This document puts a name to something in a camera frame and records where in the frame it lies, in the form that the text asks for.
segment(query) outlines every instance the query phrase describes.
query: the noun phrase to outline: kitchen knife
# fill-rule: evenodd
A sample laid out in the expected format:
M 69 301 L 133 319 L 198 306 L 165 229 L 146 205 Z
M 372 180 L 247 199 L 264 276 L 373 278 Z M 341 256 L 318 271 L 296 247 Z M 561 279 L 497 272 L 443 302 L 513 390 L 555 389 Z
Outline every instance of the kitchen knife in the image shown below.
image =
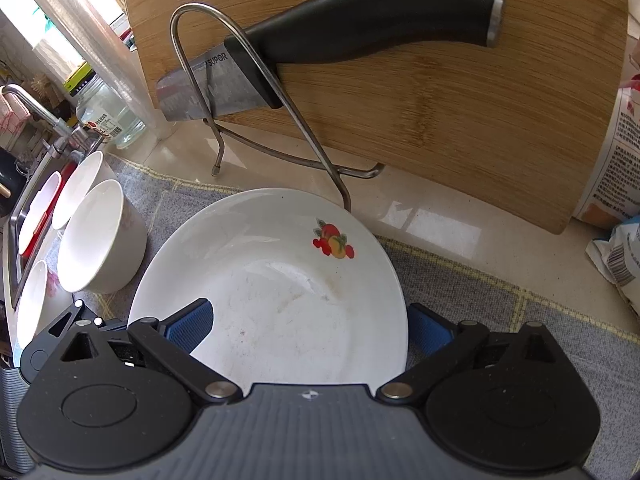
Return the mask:
M 272 68 L 333 63 L 415 41 L 494 46 L 504 0 L 307 0 L 249 27 L 246 34 Z M 190 61 L 214 117 L 282 103 L 235 37 Z M 205 113 L 180 68 L 156 83 L 169 121 Z

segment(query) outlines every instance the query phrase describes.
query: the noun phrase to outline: jar label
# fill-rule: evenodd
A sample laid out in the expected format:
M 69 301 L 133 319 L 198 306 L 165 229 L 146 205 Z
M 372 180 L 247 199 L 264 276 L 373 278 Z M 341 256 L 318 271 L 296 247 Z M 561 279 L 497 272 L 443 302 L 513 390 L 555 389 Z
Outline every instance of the jar label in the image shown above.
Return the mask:
M 111 140 L 122 132 L 122 127 L 115 118 L 111 117 L 104 108 L 99 106 L 91 106 L 93 112 L 90 117 L 82 118 L 85 126 L 95 130 L 102 136 Z

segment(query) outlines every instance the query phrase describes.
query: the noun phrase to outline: cutting board stand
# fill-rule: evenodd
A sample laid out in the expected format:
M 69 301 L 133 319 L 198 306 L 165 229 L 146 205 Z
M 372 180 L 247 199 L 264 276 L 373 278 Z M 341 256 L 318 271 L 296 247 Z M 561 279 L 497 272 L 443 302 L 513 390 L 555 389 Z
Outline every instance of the cutting board stand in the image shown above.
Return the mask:
M 202 92 L 200 91 L 200 87 L 196 82 L 196 78 L 193 75 L 193 70 L 189 65 L 189 60 L 187 59 L 186 54 L 184 53 L 184 49 L 182 48 L 182 43 L 180 42 L 180 37 L 178 34 L 178 22 L 180 17 L 187 12 L 203 12 L 209 16 L 212 16 L 219 20 L 225 25 L 226 28 L 236 37 L 236 40 L 242 45 L 242 47 L 246 50 L 247 54 L 251 57 L 253 62 L 258 66 L 260 72 L 267 80 L 271 88 L 282 101 L 282 104 L 291 115 L 294 123 L 305 137 L 306 141 L 311 145 L 311 149 L 314 151 L 318 160 L 311 160 L 309 158 L 301 158 L 299 156 L 289 155 L 288 153 L 280 152 L 278 150 L 274 150 L 273 148 L 269 148 L 259 142 L 255 142 L 251 139 L 247 139 L 246 137 L 226 128 L 220 124 L 217 124 L 213 119 L 214 112 L 210 109 L 207 101 L 204 99 Z M 313 131 L 307 124 L 307 122 L 302 117 L 300 110 L 292 101 L 287 91 L 282 87 L 280 80 L 278 77 L 271 71 L 271 69 L 267 66 L 267 64 L 262 60 L 258 52 L 253 48 L 247 35 L 245 34 L 242 27 L 240 27 L 234 20 L 232 20 L 229 16 L 227 16 L 221 10 L 201 3 L 189 3 L 183 4 L 177 9 L 175 9 L 173 15 L 171 16 L 170 22 L 170 32 L 171 32 L 171 41 L 174 46 L 174 50 L 176 56 L 180 60 L 180 65 L 182 69 L 186 72 L 187 77 L 189 79 L 191 88 L 196 94 L 198 102 L 204 112 L 206 113 L 206 117 L 203 119 L 204 123 L 209 126 L 213 134 L 216 137 L 218 142 L 218 156 L 216 157 L 216 161 L 211 170 L 211 174 L 216 176 L 220 172 L 220 164 L 222 163 L 222 156 L 225 153 L 225 141 L 222 138 L 222 133 L 227 134 L 231 138 L 250 146 L 260 152 L 266 153 L 267 155 L 276 156 L 277 158 L 281 158 L 282 160 L 286 160 L 287 162 L 292 162 L 293 164 L 299 164 L 300 166 L 306 166 L 307 168 L 314 168 L 315 170 L 325 170 L 331 180 L 334 181 L 335 186 L 340 191 L 340 195 L 342 196 L 342 202 L 344 204 L 344 208 L 347 211 L 351 211 L 351 196 L 349 194 L 349 190 L 345 186 L 341 175 L 355 176 L 357 178 L 374 178 L 378 176 L 382 170 L 384 170 L 385 165 L 377 163 L 370 170 L 358 170 L 356 168 L 349 168 L 347 166 L 338 166 L 331 162 L 331 159 L 326 154 L 324 148 L 318 142 L 318 138 L 314 135 Z

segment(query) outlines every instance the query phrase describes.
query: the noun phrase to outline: cutting board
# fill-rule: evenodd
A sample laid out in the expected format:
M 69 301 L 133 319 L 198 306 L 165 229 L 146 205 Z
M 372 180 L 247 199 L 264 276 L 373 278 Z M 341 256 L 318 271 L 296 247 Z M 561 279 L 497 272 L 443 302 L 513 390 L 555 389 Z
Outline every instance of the cutting board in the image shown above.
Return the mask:
M 190 1 L 213 4 L 249 26 L 304 0 L 127 0 L 153 99 L 158 78 L 179 66 L 171 13 Z M 279 75 L 324 145 L 459 189 L 560 233 L 607 129 L 626 13 L 627 0 L 506 0 L 494 49 L 423 42 L 337 64 L 280 66 Z M 180 20 L 190 58 L 225 36 L 203 14 Z M 300 136 L 284 109 L 225 120 Z

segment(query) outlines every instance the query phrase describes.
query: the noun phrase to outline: jar lid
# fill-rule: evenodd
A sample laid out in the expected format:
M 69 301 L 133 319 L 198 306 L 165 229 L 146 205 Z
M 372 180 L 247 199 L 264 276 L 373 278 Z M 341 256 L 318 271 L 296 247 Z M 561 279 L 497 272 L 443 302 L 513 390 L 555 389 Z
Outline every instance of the jar lid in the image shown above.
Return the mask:
M 65 81 L 65 90 L 71 97 L 78 94 L 95 76 L 94 69 L 86 61 Z

